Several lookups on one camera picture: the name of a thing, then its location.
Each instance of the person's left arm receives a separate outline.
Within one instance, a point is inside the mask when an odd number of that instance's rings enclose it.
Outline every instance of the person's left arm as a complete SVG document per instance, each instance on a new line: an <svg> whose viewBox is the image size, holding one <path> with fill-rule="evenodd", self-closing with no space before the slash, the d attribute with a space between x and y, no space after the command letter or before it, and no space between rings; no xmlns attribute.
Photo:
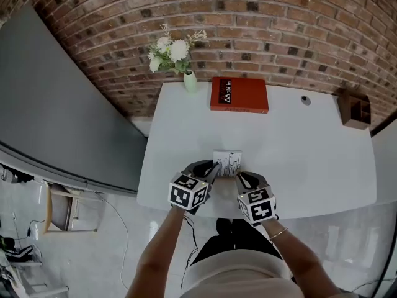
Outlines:
<svg viewBox="0 0 397 298"><path fill-rule="evenodd" d="M126 298L164 298L167 274L185 210L174 206L143 251Z"/></svg>

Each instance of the white shirt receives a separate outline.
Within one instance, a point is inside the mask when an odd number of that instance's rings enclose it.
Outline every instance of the white shirt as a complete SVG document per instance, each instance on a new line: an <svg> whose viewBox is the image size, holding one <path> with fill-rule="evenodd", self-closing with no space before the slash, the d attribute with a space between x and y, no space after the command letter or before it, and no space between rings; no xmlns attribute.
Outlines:
<svg viewBox="0 0 397 298"><path fill-rule="evenodd" d="M273 255L232 250L205 258L186 272L181 298L304 298L288 266ZM341 294L333 298L357 297Z"/></svg>

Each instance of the vase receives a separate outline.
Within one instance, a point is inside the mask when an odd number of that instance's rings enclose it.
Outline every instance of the vase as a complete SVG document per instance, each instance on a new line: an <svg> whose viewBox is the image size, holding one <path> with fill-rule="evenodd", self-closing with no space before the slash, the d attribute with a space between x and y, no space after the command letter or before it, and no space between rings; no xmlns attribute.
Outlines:
<svg viewBox="0 0 397 298"><path fill-rule="evenodd" d="M189 93L195 93L197 91L197 78L193 71L187 71L184 74L184 82L186 90Z"/></svg>

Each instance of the brick wall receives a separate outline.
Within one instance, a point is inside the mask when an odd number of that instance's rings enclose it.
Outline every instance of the brick wall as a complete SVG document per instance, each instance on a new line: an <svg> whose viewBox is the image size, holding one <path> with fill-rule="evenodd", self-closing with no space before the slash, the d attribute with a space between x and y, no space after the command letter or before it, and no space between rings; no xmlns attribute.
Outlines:
<svg viewBox="0 0 397 298"><path fill-rule="evenodd" d="M163 81L147 45L168 23L175 38L204 28L191 52L199 80L264 78L268 84L368 94L372 128L397 109L397 0L0 0L25 3L98 89L125 115L153 115Z"/></svg>

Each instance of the small white box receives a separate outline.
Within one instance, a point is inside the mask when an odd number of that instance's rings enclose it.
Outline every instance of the small white box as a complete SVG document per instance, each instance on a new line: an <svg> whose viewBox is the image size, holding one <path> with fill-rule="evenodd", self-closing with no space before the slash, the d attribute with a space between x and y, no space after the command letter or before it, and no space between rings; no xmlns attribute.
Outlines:
<svg viewBox="0 0 397 298"><path fill-rule="evenodd" d="M244 219L251 225L275 217L274 197L270 186L241 194L238 201Z"/></svg>
<svg viewBox="0 0 397 298"><path fill-rule="evenodd" d="M239 150L214 150L213 162L221 166L218 176L235 177L240 169L241 155Z"/></svg>
<svg viewBox="0 0 397 298"><path fill-rule="evenodd" d="M191 210L204 203L208 183L177 173L169 184L168 201L185 210Z"/></svg>

